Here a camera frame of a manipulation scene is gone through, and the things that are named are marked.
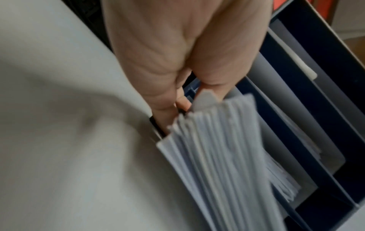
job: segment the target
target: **stack of paper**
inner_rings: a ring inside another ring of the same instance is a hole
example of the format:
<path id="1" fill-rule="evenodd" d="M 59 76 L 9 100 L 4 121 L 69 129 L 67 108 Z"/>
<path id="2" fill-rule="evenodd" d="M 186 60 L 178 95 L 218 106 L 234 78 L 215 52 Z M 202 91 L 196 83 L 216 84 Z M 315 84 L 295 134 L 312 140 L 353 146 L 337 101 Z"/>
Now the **stack of paper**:
<path id="1" fill-rule="evenodd" d="M 285 230 L 270 182 L 292 200 L 299 186 L 265 152 L 254 99 L 217 103 L 202 92 L 157 147 L 172 164 L 213 231 Z"/>

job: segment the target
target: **file organizer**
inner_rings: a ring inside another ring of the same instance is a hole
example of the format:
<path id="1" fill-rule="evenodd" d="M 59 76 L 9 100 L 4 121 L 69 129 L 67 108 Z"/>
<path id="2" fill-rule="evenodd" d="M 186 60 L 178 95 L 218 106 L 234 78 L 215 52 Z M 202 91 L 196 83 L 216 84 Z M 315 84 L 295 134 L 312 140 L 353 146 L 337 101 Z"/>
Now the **file organizer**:
<path id="1" fill-rule="evenodd" d="M 330 27 L 320 18 L 306 0 L 289 0 L 273 13 L 271 23 L 280 23 L 307 52 L 311 62 L 334 82 L 338 91 L 345 95 L 356 109 L 365 115 L 365 69 Z M 291 57 L 269 34 L 266 35 L 258 59 L 265 59 L 280 76 L 283 83 L 293 93 L 293 97 L 305 107 L 318 133 L 323 133 L 329 155 L 344 158 L 344 163 L 335 170 L 327 169 L 317 160 L 288 128 L 282 118 L 262 96 L 254 82 L 244 78 L 237 89 L 245 94 L 252 93 L 257 103 L 257 111 L 291 155 L 307 172 L 317 189 L 300 204 L 288 203 L 273 187 L 273 194 L 286 211 L 284 218 L 288 231 L 330 231 L 358 209 L 365 198 L 365 141 L 356 126 L 347 120 L 349 112 L 342 113 L 329 97 L 307 77 Z M 192 100 L 199 86 L 194 74 L 184 85 L 184 92 Z"/>

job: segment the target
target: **brown object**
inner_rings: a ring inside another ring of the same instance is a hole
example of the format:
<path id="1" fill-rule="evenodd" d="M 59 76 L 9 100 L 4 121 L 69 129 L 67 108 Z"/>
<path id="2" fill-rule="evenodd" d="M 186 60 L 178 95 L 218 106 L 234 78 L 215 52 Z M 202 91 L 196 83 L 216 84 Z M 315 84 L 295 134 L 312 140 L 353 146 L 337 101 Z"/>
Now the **brown object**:
<path id="1" fill-rule="evenodd" d="M 365 37 L 350 38 L 344 42 L 358 59 L 365 64 Z"/>

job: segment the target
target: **human hand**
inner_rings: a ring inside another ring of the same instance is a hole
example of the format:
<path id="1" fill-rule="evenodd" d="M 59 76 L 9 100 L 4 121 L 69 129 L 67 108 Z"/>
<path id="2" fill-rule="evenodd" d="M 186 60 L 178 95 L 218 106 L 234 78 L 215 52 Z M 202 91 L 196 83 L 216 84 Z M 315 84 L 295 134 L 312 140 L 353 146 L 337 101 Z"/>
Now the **human hand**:
<path id="1" fill-rule="evenodd" d="M 182 85 L 224 96 L 248 73 L 270 20 L 271 0 L 103 0 L 114 53 L 166 131 L 188 110 Z"/>

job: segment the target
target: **hand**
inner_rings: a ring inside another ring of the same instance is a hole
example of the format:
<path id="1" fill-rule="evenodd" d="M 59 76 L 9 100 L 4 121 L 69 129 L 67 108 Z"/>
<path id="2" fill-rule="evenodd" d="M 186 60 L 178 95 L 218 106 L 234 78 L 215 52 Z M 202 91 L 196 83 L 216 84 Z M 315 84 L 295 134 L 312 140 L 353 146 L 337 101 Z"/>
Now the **hand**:
<path id="1" fill-rule="evenodd" d="M 220 100 L 248 73 L 271 9 L 271 0 L 103 0 L 114 53 L 165 131 L 176 106 L 191 105 L 182 89 L 191 70 Z"/>

